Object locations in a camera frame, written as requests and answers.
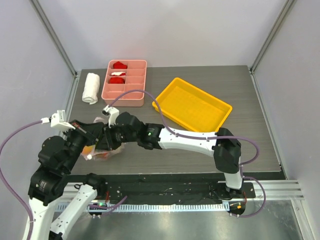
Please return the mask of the clear zip top bag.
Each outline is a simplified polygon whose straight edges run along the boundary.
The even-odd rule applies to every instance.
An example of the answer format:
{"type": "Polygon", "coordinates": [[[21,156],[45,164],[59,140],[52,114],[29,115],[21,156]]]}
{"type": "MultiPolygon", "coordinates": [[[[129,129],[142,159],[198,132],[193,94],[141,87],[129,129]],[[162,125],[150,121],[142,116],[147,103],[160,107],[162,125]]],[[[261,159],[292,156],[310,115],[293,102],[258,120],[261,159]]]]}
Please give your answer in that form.
{"type": "Polygon", "coordinates": [[[84,156],[82,155],[82,153],[80,154],[82,157],[84,157],[86,161],[88,160],[104,161],[116,154],[121,153],[125,149],[125,143],[122,143],[120,147],[113,150],[97,150],[95,149],[96,143],[94,145],[89,145],[89,146],[94,146],[94,152],[91,155],[84,156]]]}

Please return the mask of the fake mango orange green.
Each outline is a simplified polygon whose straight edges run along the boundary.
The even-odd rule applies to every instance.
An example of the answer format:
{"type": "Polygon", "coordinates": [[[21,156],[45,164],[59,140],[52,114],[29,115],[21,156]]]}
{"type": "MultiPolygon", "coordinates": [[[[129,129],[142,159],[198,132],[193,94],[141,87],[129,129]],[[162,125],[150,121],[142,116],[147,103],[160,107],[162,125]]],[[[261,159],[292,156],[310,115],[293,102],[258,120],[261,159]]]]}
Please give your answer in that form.
{"type": "Polygon", "coordinates": [[[95,146],[91,145],[91,146],[85,146],[82,150],[82,155],[83,156],[87,156],[87,155],[91,155],[95,150],[95,146]]]}

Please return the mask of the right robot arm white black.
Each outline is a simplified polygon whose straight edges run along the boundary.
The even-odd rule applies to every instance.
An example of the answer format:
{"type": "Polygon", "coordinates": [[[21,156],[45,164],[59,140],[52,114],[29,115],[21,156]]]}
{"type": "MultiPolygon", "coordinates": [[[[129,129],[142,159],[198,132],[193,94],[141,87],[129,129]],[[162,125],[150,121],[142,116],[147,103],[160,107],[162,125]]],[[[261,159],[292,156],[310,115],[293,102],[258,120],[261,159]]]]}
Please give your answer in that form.
{"type": "Polygon", "coordinates": [[[212,157],[215,167],[225,177],[226,193],[233,198],[244,191],[240,173],[241,143],[223,128],[218,132],[178,130],[157,123],[143,123],[128,112],[114,107],[103,110],[107,124],[96,149],[114,151],[124,143],[137,143],[146,150],[178,149],[212,157]]]}

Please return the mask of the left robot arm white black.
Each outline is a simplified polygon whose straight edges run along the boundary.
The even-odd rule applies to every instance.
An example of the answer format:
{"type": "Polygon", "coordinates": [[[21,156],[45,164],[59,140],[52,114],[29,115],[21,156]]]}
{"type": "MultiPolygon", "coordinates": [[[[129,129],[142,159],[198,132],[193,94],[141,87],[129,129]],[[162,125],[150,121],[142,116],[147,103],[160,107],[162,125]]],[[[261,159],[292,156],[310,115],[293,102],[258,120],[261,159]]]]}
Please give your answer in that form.
{"type": "Polygon", "coordinates": [[[62,214],[53,216],[64,189],[68,175],[85,146],[98,143],[102,138],[104,123],[82,123],[73,120],[68,124],[66,139],[60,136],[47,138],[38,154],[39,168],[31,176],[28,190],[30,225],[28,240],[65,240],[94,199],[102,199],[107,192],[106,180],[94,173],[84,177],[76,196],[62,214]]]}

